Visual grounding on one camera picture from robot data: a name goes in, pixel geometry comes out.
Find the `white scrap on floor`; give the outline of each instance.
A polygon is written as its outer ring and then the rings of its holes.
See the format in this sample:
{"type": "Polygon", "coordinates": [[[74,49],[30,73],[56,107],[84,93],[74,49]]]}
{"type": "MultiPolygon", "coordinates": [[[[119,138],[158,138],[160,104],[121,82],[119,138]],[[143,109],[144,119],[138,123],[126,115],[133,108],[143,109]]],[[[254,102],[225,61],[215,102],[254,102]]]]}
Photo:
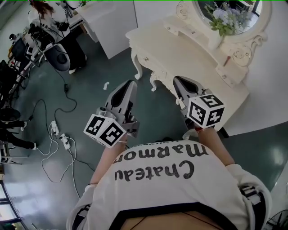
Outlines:
{"type": "Polygon", "coordinates": [[[105,84],[104,84],[104,90],[106,90],[107,89],[107,85],[109,85],[109,82],[106,82],[105,84]]]}

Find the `curved table leg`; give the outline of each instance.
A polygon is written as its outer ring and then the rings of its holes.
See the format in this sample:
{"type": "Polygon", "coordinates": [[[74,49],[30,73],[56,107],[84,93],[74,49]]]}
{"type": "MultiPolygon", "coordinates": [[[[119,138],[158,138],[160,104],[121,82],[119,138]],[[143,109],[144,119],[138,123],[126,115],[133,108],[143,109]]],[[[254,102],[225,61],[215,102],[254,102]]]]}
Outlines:
{"type": "Polygon", "coordinates": [[[132,62],[137,70],[137,74],[135,74],[135,78],[137,80],[139,80],[141,77],[142,77],[142,66],[140,64],[140,62],[138,61],[138,58],[137,58],[137,53],[135,51],[131,51],[131,58],[132,58],[132,62]]]}
{"type": "Polygon", "coordinates": [[[151,85],[153,86],[153,88],[151,89],[152,92],[154,92],[156,89],[157,89],[157,86],[155,84],[155,81],[156,81],[156,76],[154,74],[151,74],[151,77],[150,77],[150,83],[151,85]]]}

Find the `woman with long hair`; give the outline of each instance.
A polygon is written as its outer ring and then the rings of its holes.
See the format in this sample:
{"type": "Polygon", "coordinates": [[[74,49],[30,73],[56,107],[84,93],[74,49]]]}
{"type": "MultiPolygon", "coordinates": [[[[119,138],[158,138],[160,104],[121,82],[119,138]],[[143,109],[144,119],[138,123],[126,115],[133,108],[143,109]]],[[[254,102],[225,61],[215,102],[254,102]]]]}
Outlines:
{"type": "Polygon", "coordinates": [[[61,23],[68,23],[63,8],[55,2],[49,1],[31,1],[33,10],[29,12],[28,20],[30,24],[34,24],[47,32],[54,39],[51,43],[59,43],[66,50],[70,59],[69,73],[72,74],[77,68],[84,67],[86,64],[86,55],[77,43],[70,28],[61,28],[61,23]]]}

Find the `brown hair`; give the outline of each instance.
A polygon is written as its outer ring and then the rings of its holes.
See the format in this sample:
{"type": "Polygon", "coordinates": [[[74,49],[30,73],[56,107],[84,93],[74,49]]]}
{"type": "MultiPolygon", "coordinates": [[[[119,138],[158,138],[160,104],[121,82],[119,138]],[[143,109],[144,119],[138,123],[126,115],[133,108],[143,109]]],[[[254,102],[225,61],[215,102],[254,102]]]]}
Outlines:
{"type": "Polygon", "coordinates": [[[30,2],[30,5],[33,6],[39,14],[41,14],[41,18],[44,18],[44,14],[46,14],[47,11],[49,11],[50,14],[54,13],[53,7],[43,1],[34,0],[30,2]]]}

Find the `white vase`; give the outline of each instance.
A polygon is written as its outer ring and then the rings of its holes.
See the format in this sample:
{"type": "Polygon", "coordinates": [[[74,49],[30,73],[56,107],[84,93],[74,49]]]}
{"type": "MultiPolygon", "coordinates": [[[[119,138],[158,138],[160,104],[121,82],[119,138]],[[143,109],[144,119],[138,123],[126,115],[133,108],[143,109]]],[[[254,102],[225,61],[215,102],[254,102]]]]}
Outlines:
{"type": "Polygon", "coordinates": [[[219,31],[212,31],[208,42],[208,48],[210,50],[217,49],[222,40],[223,37],[219,35],[219,31]]]}

